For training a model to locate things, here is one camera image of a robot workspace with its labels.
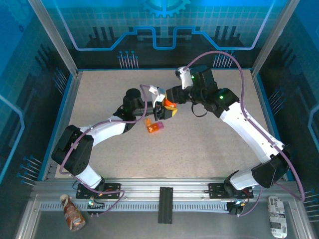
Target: metal floor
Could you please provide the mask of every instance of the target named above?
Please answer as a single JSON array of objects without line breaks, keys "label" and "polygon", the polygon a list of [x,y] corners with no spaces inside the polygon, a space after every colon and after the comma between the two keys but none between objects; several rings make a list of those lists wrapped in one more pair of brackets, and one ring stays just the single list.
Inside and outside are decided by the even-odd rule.
[{"label": "metal floor", "polygon": [[[91,218],[86,226],[72,233],[60,212],[41,212],[34,239],[273,239],[269,227],[267,203],[242,218],[221,213],[173,213],[173,224],[158,224],[155,212],[110,212]],[[288,206],[288,236],[298,238]]]}]

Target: orange object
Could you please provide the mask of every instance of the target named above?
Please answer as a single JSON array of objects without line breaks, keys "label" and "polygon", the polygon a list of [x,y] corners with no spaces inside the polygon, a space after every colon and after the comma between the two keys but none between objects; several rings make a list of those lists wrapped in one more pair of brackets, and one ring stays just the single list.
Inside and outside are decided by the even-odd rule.
[{"label": "orange object", "polygon": [[153,133],[159,130],[159,126],[157,123],[153,123],[150,126],[147,127],[149,133]]},{"label": "orange object", "polygon": [[145,124],[146,126],[150,126],[152,124],[152,121],[150,120],[150,118],[145,119]]},{"label": "orange object", "polygon": [[164,125],[162,122],[157,122],[152,124],[152,121],[149,118],[145,119],[145,124],[149,133],[153,133],[164,128]]},{"label": "orange object", "polygon": [[176,104],[170,102],[166,97],[165,97],[165,99],[164,99],[164,106],[176,108]]}]

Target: brown bottle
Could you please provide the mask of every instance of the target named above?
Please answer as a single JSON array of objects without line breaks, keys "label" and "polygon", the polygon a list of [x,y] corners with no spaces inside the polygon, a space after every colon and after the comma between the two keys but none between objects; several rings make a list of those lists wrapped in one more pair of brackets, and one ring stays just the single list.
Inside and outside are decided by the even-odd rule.
[{"label": "brown bottle", "polygon": [[69,226],[69,229],[72,232],[80,230],[85,225],[85,220],[80,211],[76,208],[76,206],[71,202],[68,195],[63,194],[60,197],[62,202],[64,217],[66,223]]}]

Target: beige table surface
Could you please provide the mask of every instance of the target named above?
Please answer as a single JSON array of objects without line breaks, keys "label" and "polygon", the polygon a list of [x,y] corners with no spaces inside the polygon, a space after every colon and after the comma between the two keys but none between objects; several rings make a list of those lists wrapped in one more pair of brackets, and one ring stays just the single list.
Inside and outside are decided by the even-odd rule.
[{"label": "beige table surface", "polygon": [[[240,96],[238,70],[213,70],[213,75],[218,87]],[[244,75],[245,107],[266,128],[251,73],[244,70]],[[85,71],[70,124],[81,127],[107,119],[122,104],[126,90],[139,89],[139,84],[168,89],[180,81],[174,70]],[[191,103],[177,107],[177,114],[164,120],[164,129],[156,133],[148,133],[142,121],[129,132],[96,145],[91,167],[103,177],[226,177],[259,162],[244,140],[214,114],[197,118]],[[205,112],[202,106],[194,111]],[[56,177],[65,175],[57,170]]]}]

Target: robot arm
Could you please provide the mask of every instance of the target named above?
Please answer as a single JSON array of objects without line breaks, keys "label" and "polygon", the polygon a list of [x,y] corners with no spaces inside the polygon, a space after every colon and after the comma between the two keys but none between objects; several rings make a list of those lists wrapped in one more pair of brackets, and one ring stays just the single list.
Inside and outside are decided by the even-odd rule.
[{"label": "robot arm", "polygon": [[276,145],[289,158],[284,144],[271,136],[246,111],[249,118],[275,145],[270,143],[244,117],[239,98],[229,89],[219,89],[207,66],[198,66],[192,70],[180,67],[176,75],[181,79],[181,86],[166,91],[167,99],[173,103],[184,104],[192,102],[202,104],[205,109],[231,126],[253,149],[261,162],[259,165],[236,171],[224,182],[230,195],[254,185],[270,188],[288,170],[288,164],[274,148]]},{"label": "robot arm", "polygon": [[[270,145],[243,116],[239,98],[227,88],[219,89],[207,66],[195,67],[192,70],[181,67],[176,71],[176,75],[181,79],[181,85],[166,91],[167,100],[177,104],[186,102],[202,104],[207,111],[230,125],[253,149],[261,162],[255,167],[234,172],[224,181],[224,188],[230,196],[239,194],[244,188],[254,185],[269,188],[287,172],[288,165],[274,145]],[[155,120],[172,117],[176,109],[163,105],[164,90],[150,87],[150,92],[152,92],[153,101],[147,103],[146,116],[154,115]],[[143,115],[144,105],[140,91],[129,89],[123,98],[123,106],[118,108],[110,119],[135,121],[136,116]],[[279,140],[265,131],[247,111],[246,114],[279,149],[290,157]],[[125,133],[133,126],[134,123],[110,121],[92,129],[72,151],[64,168],[90,188],[102,191],[100,188],[103,188],[104,179],[89,165],[91,150],[101,141]],[[68,126],[52,153],[52,159],[61,164],[72,143],[88,128],[90,126],[82,128]]]},{"label": "robot arm", "polygon": [[[147,102],[146,116],[154,115],[155,120],[172,117],[177,109],[171,109],[162,104],[165,98],[164,89],[150,86],[149,91],[152,93],[153,101]],[[104,179],[89,165],[92,148],[112,136],[129,131],[135,125],[135,123],[113,122],[114,120],[135,121],[137,116],[143,115],[144,110],[145,103],[141,98],[141,92],[138,89],[127,90],[123,105],[108,119],[110,122],[89,131],[72,151],[64,168],[90,188],[97,190],[103,188]],[[81,128],[74,125],[68,126],[53,150],[52,159],[61,165],[71,145],[89,128],[92,126]]]}]

